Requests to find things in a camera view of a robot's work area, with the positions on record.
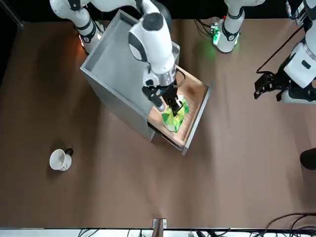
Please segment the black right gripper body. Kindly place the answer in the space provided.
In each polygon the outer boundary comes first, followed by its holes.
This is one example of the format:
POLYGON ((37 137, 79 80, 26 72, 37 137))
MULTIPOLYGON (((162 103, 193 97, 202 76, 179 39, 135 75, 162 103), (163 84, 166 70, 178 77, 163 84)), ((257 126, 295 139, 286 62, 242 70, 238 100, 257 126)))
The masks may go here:
POLYGON ((177 95, 177 91, 178 91, 178 85, 177 83, 172 83, 169 86, 162 86, 160 88, 161 90, 161 95, 162 98, 164 99, 164 101, 166 103, 170 103, 171 101, 176 101, 178 100, 178 95, 177 95))

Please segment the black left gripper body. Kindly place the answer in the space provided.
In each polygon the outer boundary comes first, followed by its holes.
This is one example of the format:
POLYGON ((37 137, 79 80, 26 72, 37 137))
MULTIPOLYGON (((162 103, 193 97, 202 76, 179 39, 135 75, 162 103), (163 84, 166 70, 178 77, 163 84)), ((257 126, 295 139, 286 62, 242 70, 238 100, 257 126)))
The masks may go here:
POLYGON ((284 71, 271 73, 271 91, 278 90, 283 93, 289 88, 290 83, 291 78, 284 71))

